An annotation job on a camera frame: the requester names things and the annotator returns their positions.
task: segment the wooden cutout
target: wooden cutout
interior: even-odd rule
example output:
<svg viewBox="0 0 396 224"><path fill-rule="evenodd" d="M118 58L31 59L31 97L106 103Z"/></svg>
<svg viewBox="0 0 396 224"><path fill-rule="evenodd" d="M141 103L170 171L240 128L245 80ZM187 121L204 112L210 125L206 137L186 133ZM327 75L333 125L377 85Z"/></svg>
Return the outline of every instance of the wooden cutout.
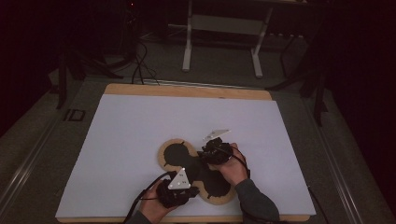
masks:
<svg viewBox="0 0 396 224"><path fill-rule="evenodd" d="M158 152L158 162L165 171L179 171L183 167L196 165L200 172L193 186L208 203L225 204L235 196L234 188L224 179L220 171L201 162L194 147L183 139L171 139L163 143Z"/></svg>

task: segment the desk leg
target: desk leg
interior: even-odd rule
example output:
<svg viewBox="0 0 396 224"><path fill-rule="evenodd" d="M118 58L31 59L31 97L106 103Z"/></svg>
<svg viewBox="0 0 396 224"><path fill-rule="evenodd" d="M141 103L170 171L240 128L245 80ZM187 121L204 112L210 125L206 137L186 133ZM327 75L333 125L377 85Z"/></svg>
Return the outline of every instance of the desk leg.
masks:
<svg viewBox="0 0 396 224"><path fill-rule="evenodd" d="M181 69L183 72L190 71L191 32L192 32L191 17L192 17L192 0L189 1L189 17L187 18L187 43L186 43L186 49L184 50L183 67Z"/></svg>
<svg viewBox="0 0 396 224"><path fill-rule="evenodd" d="M251 50L251 58L253 61L254 73L256 74L256 78L262 78L262 67L260 66L259 52L260 48L262 47L262 40L265 37L265 32L267 31L272 11L273 9L271 7L268 8L265 21L262 23L262 28L260 30L259 41L257 42L256 48Z"/></svg>

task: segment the hand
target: hand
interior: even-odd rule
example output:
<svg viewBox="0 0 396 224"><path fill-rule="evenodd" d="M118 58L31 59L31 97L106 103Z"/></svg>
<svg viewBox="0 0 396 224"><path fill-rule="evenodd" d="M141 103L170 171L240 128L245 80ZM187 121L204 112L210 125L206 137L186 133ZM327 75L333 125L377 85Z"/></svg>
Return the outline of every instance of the hand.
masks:
<svg viewBox="0 0 396 224"><path fill-rule="evenodd" d="M236 143L231 143L230 145L233 148L233 154L241 161L246 162L245 157L238 150L238 145ZM221 172L221 174L224 176L224 179L227 180L227 182L232 186L236 186L241 181L248 179L247 169L234 157L231 157L222 165L214 165L214 167Z"/></svg>
<svg viewBox="0 0 396 224"><path fill-rule="evenodd" d="M158 201L157 196L157 187L161 184L161 180L154 184L154 186L149 189L146 194L143 196L143 199L151 199L151 200L143 200L140 204L139 211L152 223L159 223L163 217L165 217L169 212L175 210L177 206L171 208L165 208Z"/></svg>

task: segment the white desk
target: white desk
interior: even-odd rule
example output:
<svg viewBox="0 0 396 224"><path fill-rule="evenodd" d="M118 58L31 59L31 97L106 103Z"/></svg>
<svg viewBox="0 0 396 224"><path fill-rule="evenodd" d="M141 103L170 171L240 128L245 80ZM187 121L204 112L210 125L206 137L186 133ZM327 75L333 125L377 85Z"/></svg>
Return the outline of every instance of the white desk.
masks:
<svg viewBox="0 0 396 224"><path fill-rule="evenodd" d="M213 129L236 142L251 178L281 219L304 221L314 205L288 134L267 91L111 84L106 88L56 217L61 222L122 222L133 199L164 170L159 147L182 138L197 150ZM163 222L241 221L239 202L212 205L197 196Z"/></svg>

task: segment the wooden edge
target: wooden edge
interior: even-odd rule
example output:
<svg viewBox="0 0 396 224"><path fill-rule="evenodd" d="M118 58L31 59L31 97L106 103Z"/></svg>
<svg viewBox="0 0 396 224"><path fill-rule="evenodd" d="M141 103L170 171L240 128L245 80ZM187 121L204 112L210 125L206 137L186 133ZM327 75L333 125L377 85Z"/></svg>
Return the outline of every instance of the wooden edge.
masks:
<svg viewBox="0 0 396 224"><path fill-rule="evenodd" d="M280 220L292 222L307 221L309 215L281 215ZM57 217L62 223L72 222L122 222L125 217ZM228 217L164 217L161 223L189 222L242 222L241 216Z"/></svg>
<svg viewBox="0 0 396 224"><path fill-rule="evenodd" d="M107 85L105 94L272 100L271 94L268 91L208 87L149 86L115 83Z"/></svg>

